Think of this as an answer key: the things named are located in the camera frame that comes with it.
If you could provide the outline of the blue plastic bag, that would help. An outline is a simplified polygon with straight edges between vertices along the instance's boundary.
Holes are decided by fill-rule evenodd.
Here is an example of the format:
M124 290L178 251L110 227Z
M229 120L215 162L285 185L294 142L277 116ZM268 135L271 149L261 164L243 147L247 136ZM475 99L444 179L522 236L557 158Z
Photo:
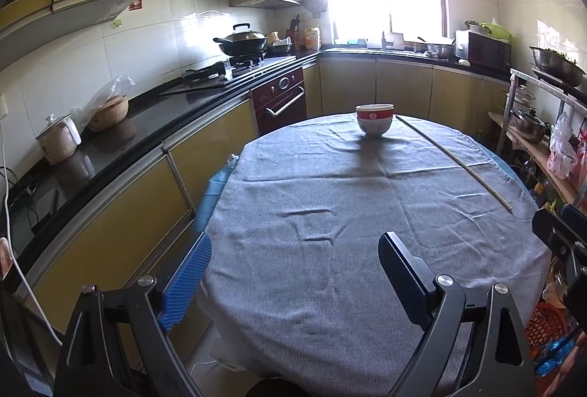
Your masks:
M534 365L535 374L538 377L544 377L550 374L553 370L562 365L563 361L570 354L575 346L573 339L562 338L559 341L555 341L554 344L548 348L544 358Z

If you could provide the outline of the metal kitchen storage rack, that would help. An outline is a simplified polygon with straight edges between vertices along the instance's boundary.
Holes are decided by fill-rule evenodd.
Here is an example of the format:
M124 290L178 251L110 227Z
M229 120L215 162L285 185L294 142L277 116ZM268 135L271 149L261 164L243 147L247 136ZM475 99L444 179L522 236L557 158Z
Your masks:
M531 93L521 94L525 86L534 86L536 89L545 91L558 100L558 111L556 118L565 114L565 107L569 106L572 113L580 113L586 118L586 96L565 85L561 79L551 74L542 72L539 69L533 69L533 75L524 73L517 69L510 70L509 88L506 93L506 103L503 106L503 113L497 114L489 112L488 116L500 127L499 139L496 143L496 154L503 154L503 147L506 140L511 143L511 148L521 149L528 155L530 160L536 164L541 173L552 185L558 198L565 205L575 206L579 212L586 213L586 180L581 184L573 184L571 174L567 177L558 177L553 170L548 167L548 158L550 156L549 140L553 131L553 125L541 120L532 103L534 96ZM540 140L530 139L530 129L526 127L521 131L517 127L522 113L528 113L533 119L534 129L541 127L544 132Z

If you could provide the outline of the red plastic trash basket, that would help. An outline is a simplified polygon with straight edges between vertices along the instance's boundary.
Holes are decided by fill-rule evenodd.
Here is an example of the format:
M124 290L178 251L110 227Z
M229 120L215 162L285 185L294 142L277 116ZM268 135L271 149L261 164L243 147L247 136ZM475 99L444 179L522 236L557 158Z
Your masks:
M525 335L533 363L538 367L534 371L537 396L542 396L555 379L563 360L573 348L574 337L545 363L541 361L552 348L556 348L560 341L571 334L575 327L575 321L568 317L566 310L560 310L545 302L540 302L535 307L525 328Z

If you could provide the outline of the white pink plastic bag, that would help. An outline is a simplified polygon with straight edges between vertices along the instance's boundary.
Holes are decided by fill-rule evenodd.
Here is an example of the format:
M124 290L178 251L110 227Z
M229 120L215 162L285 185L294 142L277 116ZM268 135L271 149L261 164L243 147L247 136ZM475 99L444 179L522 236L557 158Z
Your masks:
M552 127L547 159L548 170L558 179L568 179L578 164L577 155L570 144L572 135L569 117L563 112Z

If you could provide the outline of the grey tablecloth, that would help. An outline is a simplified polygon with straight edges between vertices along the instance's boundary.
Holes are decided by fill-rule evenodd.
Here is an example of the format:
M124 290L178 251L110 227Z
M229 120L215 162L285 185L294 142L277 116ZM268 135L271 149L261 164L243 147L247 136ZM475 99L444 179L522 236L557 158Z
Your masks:
M551 259L535 209L458 130L410 118L369 139L351 114L314 118L244 146L206 228L197 303L250 371L318 396L384 396L422 331L379 262L380 236L464 287L505 284L528 320Z

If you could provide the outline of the large steel basin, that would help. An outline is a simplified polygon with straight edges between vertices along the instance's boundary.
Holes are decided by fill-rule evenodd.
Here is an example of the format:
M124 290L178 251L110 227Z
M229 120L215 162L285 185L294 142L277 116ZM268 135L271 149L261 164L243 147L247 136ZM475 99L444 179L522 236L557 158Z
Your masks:
M573 87L578 87L582 83L585 72L565 55L549 48L530 47L529 49L540 71Z

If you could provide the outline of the red and white bowl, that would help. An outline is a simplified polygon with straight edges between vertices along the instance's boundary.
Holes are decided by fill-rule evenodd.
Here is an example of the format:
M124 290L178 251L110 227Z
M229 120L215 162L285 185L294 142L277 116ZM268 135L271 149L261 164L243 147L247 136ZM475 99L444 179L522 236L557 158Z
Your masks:
M355 107L359 128L366 136L380 137L385 134L393 121L393 104L364 104Z

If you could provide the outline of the black microwave oven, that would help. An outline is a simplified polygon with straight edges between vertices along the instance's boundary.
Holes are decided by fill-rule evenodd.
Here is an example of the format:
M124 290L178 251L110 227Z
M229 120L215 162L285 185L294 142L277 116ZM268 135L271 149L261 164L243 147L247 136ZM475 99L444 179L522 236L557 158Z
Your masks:
M455 55L472 65L509 72L511 45L470 30L455 31Z

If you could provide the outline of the white electric stew pot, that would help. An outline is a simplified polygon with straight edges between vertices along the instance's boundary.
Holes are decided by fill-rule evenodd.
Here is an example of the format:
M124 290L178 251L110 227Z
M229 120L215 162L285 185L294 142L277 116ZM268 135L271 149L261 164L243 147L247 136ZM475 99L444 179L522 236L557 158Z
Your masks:
M37 136L46 160L57 165L74 155L81 145L81 135L71 114L56 117L50 114L46 118L46 127Z

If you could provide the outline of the dark red built-in oven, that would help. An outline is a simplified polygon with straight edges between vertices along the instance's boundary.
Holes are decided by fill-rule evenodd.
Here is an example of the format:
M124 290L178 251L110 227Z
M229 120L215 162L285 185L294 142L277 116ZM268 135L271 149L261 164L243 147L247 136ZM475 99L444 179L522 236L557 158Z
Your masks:
M307 119L302 69L295 69L251 91L260 136Z

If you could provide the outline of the black gas stove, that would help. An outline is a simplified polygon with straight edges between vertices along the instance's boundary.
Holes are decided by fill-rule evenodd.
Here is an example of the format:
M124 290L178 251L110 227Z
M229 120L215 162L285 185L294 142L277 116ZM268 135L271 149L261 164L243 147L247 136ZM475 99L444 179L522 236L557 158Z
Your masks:
M231 56L223 62L215 62L202 69L187 69L181 75L181 82L187 86L204 83L223 83L234 79L264 62L265 54Z

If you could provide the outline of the black wok with lid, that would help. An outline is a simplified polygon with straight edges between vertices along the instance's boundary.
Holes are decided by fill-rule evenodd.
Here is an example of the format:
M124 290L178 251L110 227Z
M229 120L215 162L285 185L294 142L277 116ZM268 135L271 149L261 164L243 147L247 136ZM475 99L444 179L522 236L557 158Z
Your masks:
M250 23L233 25L232 34L225 38L213 38L223 54L232 58L244 55L259 55L267 45L264 34L251 29Z

